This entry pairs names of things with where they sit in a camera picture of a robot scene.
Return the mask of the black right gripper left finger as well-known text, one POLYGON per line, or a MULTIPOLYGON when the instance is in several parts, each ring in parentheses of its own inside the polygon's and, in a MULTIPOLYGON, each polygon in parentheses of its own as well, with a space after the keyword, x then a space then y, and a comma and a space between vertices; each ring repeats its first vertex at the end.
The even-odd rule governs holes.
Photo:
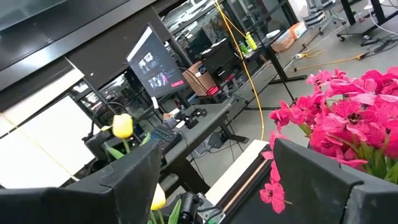
POLYGON ((146 223, 161 156, 148 142, 65 188, 4 189, 1 224, 146 223))

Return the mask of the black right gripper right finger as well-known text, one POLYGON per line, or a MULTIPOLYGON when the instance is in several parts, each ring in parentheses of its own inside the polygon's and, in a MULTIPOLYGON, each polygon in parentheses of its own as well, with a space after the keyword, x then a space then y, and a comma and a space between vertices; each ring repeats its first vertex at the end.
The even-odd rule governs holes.
POLYGON ((397 185, 286 139, 274 158, 291 202, 278 223, 397 224, 397 185))

